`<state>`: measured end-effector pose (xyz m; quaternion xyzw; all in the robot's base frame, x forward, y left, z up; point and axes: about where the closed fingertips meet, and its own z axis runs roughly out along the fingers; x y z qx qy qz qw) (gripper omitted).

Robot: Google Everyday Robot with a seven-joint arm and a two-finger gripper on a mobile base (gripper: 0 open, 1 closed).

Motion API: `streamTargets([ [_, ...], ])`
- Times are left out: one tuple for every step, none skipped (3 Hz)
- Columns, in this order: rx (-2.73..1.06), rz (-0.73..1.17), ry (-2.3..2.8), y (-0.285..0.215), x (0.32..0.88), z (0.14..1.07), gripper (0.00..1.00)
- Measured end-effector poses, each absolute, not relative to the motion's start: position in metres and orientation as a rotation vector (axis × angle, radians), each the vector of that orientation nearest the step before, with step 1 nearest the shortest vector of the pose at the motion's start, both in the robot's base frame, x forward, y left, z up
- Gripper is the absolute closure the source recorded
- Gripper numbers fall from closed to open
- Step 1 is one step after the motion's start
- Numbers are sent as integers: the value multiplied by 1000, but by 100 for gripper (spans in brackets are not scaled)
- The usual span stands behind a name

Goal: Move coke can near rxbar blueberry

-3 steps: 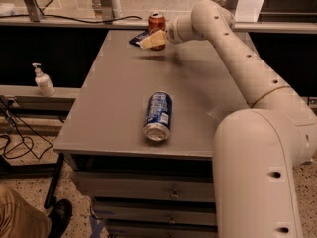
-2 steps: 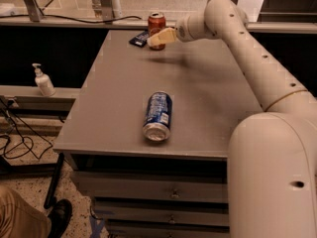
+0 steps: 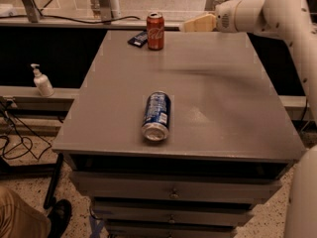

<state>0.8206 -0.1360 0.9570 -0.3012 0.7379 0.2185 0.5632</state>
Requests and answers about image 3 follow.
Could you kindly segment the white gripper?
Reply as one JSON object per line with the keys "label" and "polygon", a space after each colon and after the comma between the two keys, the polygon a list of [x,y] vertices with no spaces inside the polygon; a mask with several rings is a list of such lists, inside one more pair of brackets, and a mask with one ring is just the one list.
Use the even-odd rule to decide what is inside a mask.
{"label": "white gripper", "polygon": [[182,32],[256,33],[264,26],[264,0],[229,0],[216,6],[215,15],[205,14],[185,21]]}

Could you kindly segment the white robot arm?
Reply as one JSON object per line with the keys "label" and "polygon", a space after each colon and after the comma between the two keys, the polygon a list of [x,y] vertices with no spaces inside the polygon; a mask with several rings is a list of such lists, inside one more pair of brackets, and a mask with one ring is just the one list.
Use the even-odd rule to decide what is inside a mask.
{"label": "white robot arm", "polygon": [[[229,0],[213,13],[185,21],[179,30],[243,32],[284,41],[317,122],[317,32],[307,0]],[[317,146],[295,168],[284,238],[317,238]]]}

